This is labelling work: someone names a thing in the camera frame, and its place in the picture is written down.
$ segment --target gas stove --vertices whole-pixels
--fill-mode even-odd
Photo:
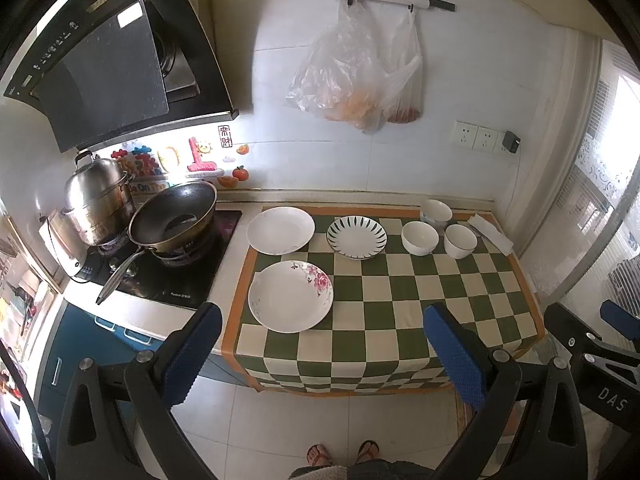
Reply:
[[[242,216],[241,211],[216,211],[206,244],[198,246],[191,263],[176,266],[171,260],[162,261],[147,252],[140,256],[124,276],[117,290],[183,308],[197,309],[209,295],[209,289],[225,255],[226,248]],[[104,285],[113,271],[138,246],[129,240],[118,239],[110,247],[92,247],[76,278]]]

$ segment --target black glass cooktop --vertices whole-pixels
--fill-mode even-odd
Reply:
[[[134,262],[134,275],[125,276],[117,290],[146,300],[197,309],[209,295],[213,279],[241,216],[241,211],[216,211],[211,249],[196,262],[186,266],[169,267],[153,254],[145,253]],[[113,273],[111,267],[117,267],[137,248],[129,241],[115,254],[107,256],[98,248],[92,247],[77,277],[104,285]]]

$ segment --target range hood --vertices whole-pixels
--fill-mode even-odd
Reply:
[[[68,0],[4,95],[43,112],[61,152],[238,116],[188,0]]]

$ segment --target green and white checkered tablecloth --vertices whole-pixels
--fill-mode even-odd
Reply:
[[[326,241],[339,217],[313,218],[316,233],[305,247],[285,256],[258,253],[254,272],[281,260],[311,262],[330,276],[334,304],[312,329],[283,334],[260,325],[244,300],[234,357],[261,386],[318,394],[443,386],[449,378],[422,330],[422,310],[435,301],[489,347],[517,353],[538,338],[536,306],[527,303],[510,260],[488,240],[478,240],[462,260],[445,254],[442,236],[433,254],[413,256],[400,233],[414,218],[373,217],[386,230],[385,250],[356,261]]]

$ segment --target plastic bag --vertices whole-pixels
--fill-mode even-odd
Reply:
[[[373,31],[373,16],[359,1],[341,0],[338,22],[309,47],[287,103],[361,130],[377,128],[385,70]]]
[[[414,13],[407,12],[389,47],[387,62],[391,72],[415,65],[404,87],[384,106],[383,115],[389,123],[411,123],[422,115],[422,53],[414,19]]]

